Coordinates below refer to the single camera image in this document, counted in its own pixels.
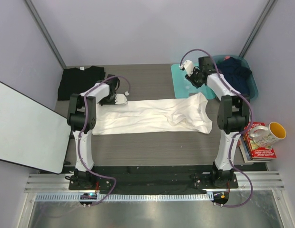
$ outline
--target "black cloth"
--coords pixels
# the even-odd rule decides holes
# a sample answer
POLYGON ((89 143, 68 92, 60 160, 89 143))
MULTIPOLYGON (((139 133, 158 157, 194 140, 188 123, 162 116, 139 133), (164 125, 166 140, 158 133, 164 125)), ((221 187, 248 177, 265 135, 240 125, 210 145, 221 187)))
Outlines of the black cloth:
POLYGON ((251 70, 242 66, 239 59, 230 57, 217 64, 218 69, 224 75, 225 80, 241 94, 250 95, 247 79, 252 74, 251 70))
POLYGON ((70 95, 87 91, 97 81, 103 80, 104 77, 103 67, 91 66, 85 70, 78 68, 64 69, 58 90, 58 101, 69 100, 70 95))

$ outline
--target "plastic bin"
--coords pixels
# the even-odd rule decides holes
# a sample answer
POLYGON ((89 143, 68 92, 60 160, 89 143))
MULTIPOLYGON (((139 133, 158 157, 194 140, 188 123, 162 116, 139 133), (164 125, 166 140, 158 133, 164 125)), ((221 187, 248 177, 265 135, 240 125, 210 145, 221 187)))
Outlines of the plastic bin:
MULTIPOLYGON (((243 67, 247 67, 248 69, 250 69, 247 61, 239 56, 233 56, 233 55, 219 55, 219 56, 213 56, 214 60, 216 63, 221 63, 224 61, 224 58, 226 56, 231 56, 233 58, 239 59, 242 61, 242 66, 243 67)), ((258 97, 258 90, 256 87, 256 82, 253 78, 253 75, 251 74, 250 77, 247 79, 247 84, 249 87, 249 91, 250 91, 250 100, 255 100, 258 97)))

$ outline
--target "white towel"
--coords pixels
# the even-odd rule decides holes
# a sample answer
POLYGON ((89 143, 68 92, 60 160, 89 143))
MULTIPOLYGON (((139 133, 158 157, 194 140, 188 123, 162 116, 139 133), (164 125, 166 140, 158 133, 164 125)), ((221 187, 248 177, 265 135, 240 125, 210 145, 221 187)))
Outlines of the white towel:
POLYGON ((202 93, 187 99, 129 101, 126 105, 97 105, 93 134, 189 132, 209 134, 212 121, 202 93))

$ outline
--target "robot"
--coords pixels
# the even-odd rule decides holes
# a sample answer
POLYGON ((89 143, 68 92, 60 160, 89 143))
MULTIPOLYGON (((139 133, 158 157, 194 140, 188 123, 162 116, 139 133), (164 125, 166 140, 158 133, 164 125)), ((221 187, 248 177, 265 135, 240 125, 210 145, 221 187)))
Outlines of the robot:
MULTIPOLYGON (((194 66, 193 62, 186 60, 180 64, 180 69, 186 72, 185 78, 189 80, 193 86, 201 87, 202 85, 209 86, 217 98, 220 100, 219 110, 217 114, 217 125, 221 131, 220 145, 218 155, 213 162, 212 170, 210 173, 195 174, 197 183, 195 187, 199 190, 208 188, 212 189, 225 189, 227 185, 229 188, 238 188, 236 176, 234 174, 233 161, 236 143, 240 134, 249 122, 249 107, 235 93, 231 92, 232 87, 221 75, 219 78, 215 72, 210 57, 199 58, 199 68, 194 66)), ((68 125, 74 134, 76 144, 78 144, 79 135, 82 131, 81 143, 77 148, 77 163, 75 172, 70 183, 75 183, 74 186, 70 184, 69 189, 78 190, 79 183, 81 186, 93 185, 96 183, 96 177, 88 171, 93 170, 94 162, 91 154, 91 136, 92 129, 96 124, 96 104, 112 104, 112 105, 125 105, 127 99, 124 94, 116 94, 115 88, 118 79, 113 79, 102 83, 100 86, 97 83, 94 87, 95 90, 91 92, 88 90, 89 96, 86 96, 87 110, 83 111, 85 106, 84 94, 73 94, 70 98, 69 111, 68 111, 68 125)), ((226 203, 228 195, 220 196, 216 202, 220 204, 226 203)))

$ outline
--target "metal pole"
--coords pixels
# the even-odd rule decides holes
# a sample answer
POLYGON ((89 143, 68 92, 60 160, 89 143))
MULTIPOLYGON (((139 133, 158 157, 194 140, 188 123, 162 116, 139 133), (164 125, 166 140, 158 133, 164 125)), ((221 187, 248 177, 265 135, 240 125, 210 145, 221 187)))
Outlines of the metal pole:
POLYGON ((267 4, 265 5, 261 15, 259 16, 256 24, 253 27, 253 30, 251 31, 243 49, 241 50, 241 52, 239 53, 240 57, 244 57, 247 53, 247 51, 249 50, 251 44, 253 43, 254 39, 256 38, 258 32, 260 31, 260 29, 262 28, 263 24, 265 23, 267 17, 269 16, 271 10, 274 8, 275 4, 276 4, 277 0, 268 0, 267 4))
POLYGON ((33 18, 35 19, 38 27, 40 28, 43 36, 45 37, 47 43, 49 44, 51 50, 53 51, 54 55, 56 56, 58 62, 62 66, 63 69, 66 69, 66 64, 64 63, 64 60, 62 59, 62 56, 60 55, 56 45, 54 44, 50 34, 48 33, 41 17, 39 16, 37 10, 35 9, 33 3, 31 0, 24 0, 25 4, 27 5, 28 9, 30 10, 33 18))

